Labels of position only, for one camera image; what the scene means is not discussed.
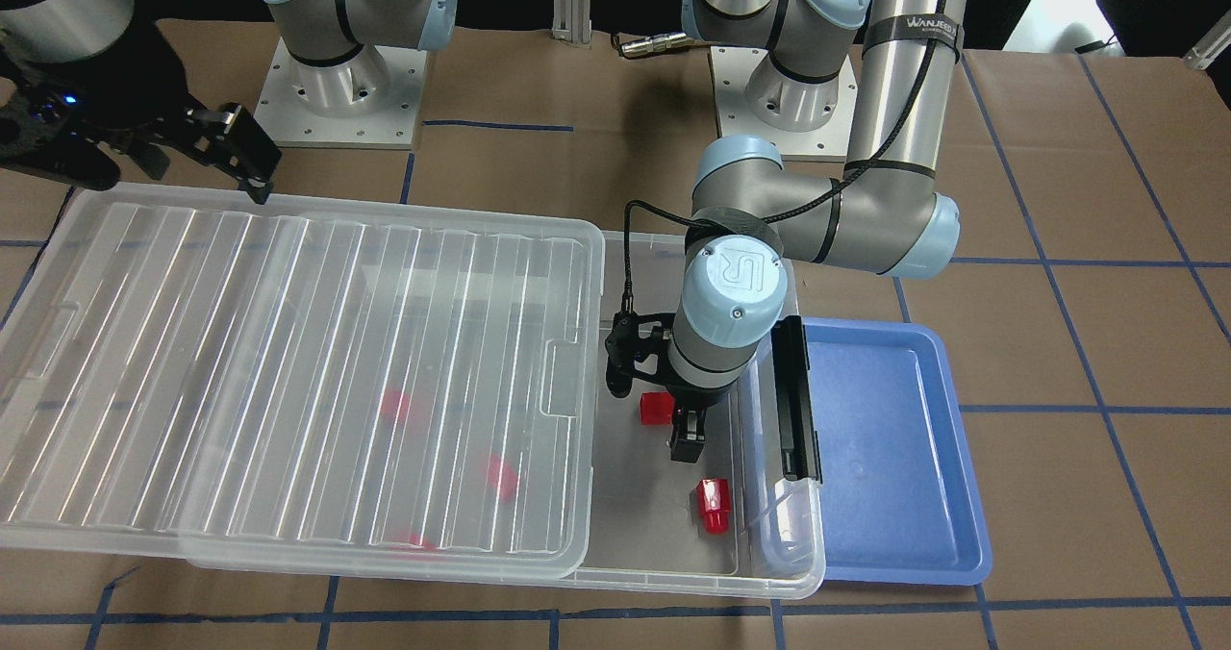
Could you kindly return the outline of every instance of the red plastic part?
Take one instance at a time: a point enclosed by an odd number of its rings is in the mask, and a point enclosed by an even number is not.
[[[380,417],[389,422],[403,423],[410,416],[410,396],[396,388],[387,388],[380,396]]]
[[[423,537],[422,534],[419,534],[417,532],[416,533],[411,533],[409,537],[406,537],[406,544],[410,544],[412,547],[419,547],[419,549],[423,549],[425,552],[439,552],[441,550],[441,548],[437,547],[435,542],[432,542],[431,539],[427,539],[426,537]]]
[[[703,479],[697,484],[697,508],[705,532],[723,534],[731,527],[731,487],[725,479]]]
[[[641,423],[645,426],[670,425],[675,410],[676,399],[670,393],[641,394]]]
[[[508,501],[517,494],[517,470],[510,468],[497,455],[487,458],[487,484],[496,489],[496,497]]]

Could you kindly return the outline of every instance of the transparent lid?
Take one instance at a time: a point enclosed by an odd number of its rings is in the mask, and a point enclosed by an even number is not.
[[[0,331],[0,544],[566,575],[602,263],[587,222],[80,195]]]

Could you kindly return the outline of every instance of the black cable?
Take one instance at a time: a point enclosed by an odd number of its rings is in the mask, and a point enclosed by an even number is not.
[[[776,213],[776,215],[769,215],[768,218],[764,218],[766,224],[772,225],[773,222],[789,220],[792,218],[803,215],[805,212],[809,212],[812,208],[816,208],[817,206],[822,206],[822,203],[825,203],[827,199],[833,199],[836,195],[842,193],[849,185],[856,182],[858,177],[862,177],[863,174],[868,171],[868,169],[875,169],[880,164],[879,160],[884,158],[885,151],[889,151],[889,146],[891,146],[892,143],[897,140],[897,134],[901,134],[902,129],[906,127],[906,119],[910,118],[911,110],[915,108],[915,101],[916,98],[918,98],[920,90],[923,89],[923,80],[927,79],[927,71],[928,68],[931,68],[933,54],[936,54],[936,41],[929,39],[927,42],[927,48],[923,49],[923,62],[920,63],[920,71],[916,73],[915,84],[911,85],[910,94],[906,95],[906,103],[905,106],[902,106],[902,112],[900,116],[897,116],[897,123],[894,124],[894,128],[890,129],[889,134],[885,137],[885,142],[880,143],[880,146],[872,154],[872,158],[868,158],[864,164],[859,165],[858,169],[854,169],[854,171],[851,172],[851,176],[844,177],[844,180],[842,180],[841,182],[837,182],[837,185],[833,188],[826,191],[819,198],[810,199],[810,202],[800,207],[792,208],[790,211],[783,213]]]
[[[936,0],[937,14],[944,14],[944,9],[948,4],[949,0]],[[906,95],[906,103],[902,106],[902,112],[897,116],[897,121],[894,124],[894,128],[890,129],[889,134],[885,137],[884,143],[880,143],[880,146],[870,155],[870,158],[868,158],[865,162],[862,164],[858,169],[854,169],[854,171],[851,172],[851,176],[844,177],[841,182],[837,182],[837,185],[835,185],[833,188],[826,191],[819,198],[810,199],[810,202],[800,207],[792,208],[790,211],[783,213],[776,213],[776,215],[769,215],[768,218],[764,218],[766,224],[773,224],[773,222],[789,220],[792,218],[803,215],[805,212],[812,211],[819,206],[825,204],[826,202],[828,202],[828,199],[833,199],[836,195],[840,195],[844,190],[847,190],[847,187],[853,182],[856,182],[858,177],[862,177],[863,174],[868,171],[868,169],[875,169],[880,165],[880,159],[884,158],[884,155],[889,151],[890,146],[892,146],[892,143],[897,140],[899,134],[902,133],[902,128],[906,127],[906,119],[910,118],[911,111],[915,108],[915,102],[918,100],[920,90],[923,89],[923,81],[927,80],[928,68],[932,66],[932,55],[934,54],[936,54],[936,41],[929,39],[927,42],[926,49],[923,49],[923,60],[920,62],[920,70],[915,75],[913,85],[911,85],[911,90]]]
[[[629,199],[628,203],[624,203],[624,295],[620,298],[620,313],[624,314],[633,310],[633,256],[629,251],[629,234],[633,231],[633,208],[641,208],[648,213],[655,213],[655,215],[665,220],[676,222],[677,225],[686,228],[716,227],[712,220],[689,220],[688,218],[682,218],[681,215],[676,215],[676,213],[646,203],[645,199]]]

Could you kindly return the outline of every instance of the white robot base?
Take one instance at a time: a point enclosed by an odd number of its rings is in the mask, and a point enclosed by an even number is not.
[[[294,59],[284,42],[270,63],[254,116],[282,148],[358,148],[410,150],[419,129],[427,53],[378,46],[389,68],[390,87],[359,116],[321,117],[298,97]]]
[[[718,110],[719,137],[729,134],[757,134],[774,143],[783,160],[803,162],[843,162],[851,140],[854,119],[854,98],[859,92],[851,59],[842,63],[838,73],[838,102],[825,126],[812,132],[788,132],[772,127],[752,112],[744,90],[764,49],[746,49],[741,46],[713,46],[709,50],[710,71],[714,76],[714,103]]]

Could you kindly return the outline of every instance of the table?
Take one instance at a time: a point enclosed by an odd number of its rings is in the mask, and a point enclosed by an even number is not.
[[[198,98],[260,102],[272,25],[160,27]],[[277,191],[603,229],[634,197],[686,212],[715,134],[704,50],[595,42],[459,28],[414,151],[288,150]],[[165,182],[231,188],[182,159]],[[805,315],[944,340],[991,533],[981,586],[771,603],[0,550],[0,648],[1231,646],[1231,112],[1178,59],[968,50],[937,186],[964,225],[940,276],[800,265],[798,288]],[[0,313],[70,195],[0,174]]]

